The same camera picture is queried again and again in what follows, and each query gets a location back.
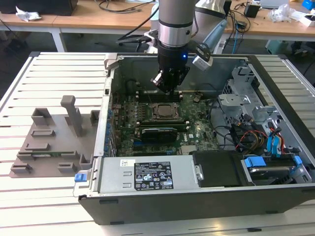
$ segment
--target cpu socket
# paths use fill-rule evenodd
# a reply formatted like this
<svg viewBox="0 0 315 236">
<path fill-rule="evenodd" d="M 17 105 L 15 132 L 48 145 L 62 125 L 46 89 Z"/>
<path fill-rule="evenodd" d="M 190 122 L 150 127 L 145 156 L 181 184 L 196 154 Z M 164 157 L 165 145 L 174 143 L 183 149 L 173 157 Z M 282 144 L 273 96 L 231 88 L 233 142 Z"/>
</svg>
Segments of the cpu socket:
<svg viewBox="0 0 315 236">
<path fill-rule="evenodd" d="M 152 104 L 153 119 L 155 120 L 170 120 L 179 119 L 177 104 Z"/>
</svg>

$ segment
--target warning label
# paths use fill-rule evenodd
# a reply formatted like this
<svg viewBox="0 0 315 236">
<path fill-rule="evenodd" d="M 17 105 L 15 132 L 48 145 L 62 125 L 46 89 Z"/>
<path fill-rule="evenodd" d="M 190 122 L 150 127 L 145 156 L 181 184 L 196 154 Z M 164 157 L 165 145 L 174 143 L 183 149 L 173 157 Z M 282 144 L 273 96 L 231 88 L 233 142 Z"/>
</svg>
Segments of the warning label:
<svg viewBox="0 0 315 236">
<path fill-rule="evenodd" d="M 174 188 L 170 162 L 135 163 L 134 177 L 137 191 Z"/>
</svg>

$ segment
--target floor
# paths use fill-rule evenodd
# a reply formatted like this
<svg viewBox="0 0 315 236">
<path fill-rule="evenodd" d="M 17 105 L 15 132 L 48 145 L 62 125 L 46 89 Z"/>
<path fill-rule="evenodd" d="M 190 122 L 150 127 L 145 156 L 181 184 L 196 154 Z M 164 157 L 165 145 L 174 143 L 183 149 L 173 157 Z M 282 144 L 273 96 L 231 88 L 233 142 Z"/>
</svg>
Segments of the floor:
<svg viewBox="0 0 315 236">
<path fill-rule="evenodd" d="M 22 67 L 24 61 L 28 58 L 31 51 L 56 52 L 56 47 L 51 34 L 32 32 L 27 35 L 27 47 L 13 51 L 5 48 L 8 42 L 0 43 L 0 97 L 3 97 L 7 88 L 10 86 L 15 76 Z M 115 41 L 119 35 L 104 34 L 74 34 L 65 33 L 64 40 L 69 52 L 135 52 L 136 44 L 124 44 L 119 46 Z M 266 40 L 249 40 L 245 39 L 240 44 L 238 54 L 268 54 L 265 49 Z M 227 45 L 223 53 L 230 54 L 233 50 L 233 43 Z M 147 48 L 143 45 L 139 52 Z M 309 64 L 315 59 L 314 51 L 308 48 L 305 43 L 303 49 L 309 51 L 305 57 L 292 56 L 290 47 L 287 48 L 285 55 L 295 65 L 295 67 L 304 73 Z M 306 78 L 315 83 L 315 63 L 311 66 L 306 74 Z"/>
</svg>

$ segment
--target motherboard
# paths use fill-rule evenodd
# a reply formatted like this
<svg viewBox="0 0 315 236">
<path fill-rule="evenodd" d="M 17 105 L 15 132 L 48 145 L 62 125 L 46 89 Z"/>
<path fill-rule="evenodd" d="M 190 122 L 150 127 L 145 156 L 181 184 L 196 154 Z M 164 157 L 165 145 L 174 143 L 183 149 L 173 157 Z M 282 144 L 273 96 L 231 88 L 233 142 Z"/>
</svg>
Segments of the motherboard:
<svg viewBox="0 0 315 236">
<path fill-rule="evenodd" d="M 200 93 L 117 94 L 112 110 L 116 156 L 188 155 L 219 148 L 209 124 L 209 100 Z"/>
</svg>

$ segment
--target circuit board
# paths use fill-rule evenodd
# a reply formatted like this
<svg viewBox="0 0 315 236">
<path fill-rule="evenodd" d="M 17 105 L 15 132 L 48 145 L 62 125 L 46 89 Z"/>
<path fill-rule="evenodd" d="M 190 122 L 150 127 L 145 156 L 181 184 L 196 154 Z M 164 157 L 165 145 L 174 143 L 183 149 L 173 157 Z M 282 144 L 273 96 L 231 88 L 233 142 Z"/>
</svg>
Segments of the circuit board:
<svg viewBox="0 0 315 236">
<path fill-rule="evenodd" d="M 180 102 L 152 103 L 139 102 L 135 97 L 127 97 L 121 105 L 115 109 L 116 113 L 116 143 L 117 156 L 143 156 L 143 155 L 187 155 L 194 150 L 218 149 L 219 144 L 210 128 L 207 111 L 209 105 L 205 100 L 194 102 L 194 93 L 183 93 Z M 176 141 L 172 143 L 142 143 L 137 135 L 139 131 L 139 120 L 143 123 L 150 122 L 149 128 L 170 127 L 165 122 L 158 122 L 154 107 L 160 105 L 160 114 L 167 114 L 165 108 L 175 109 L 175 119 L 172 128 L 179 130 Z"/>
</svg>

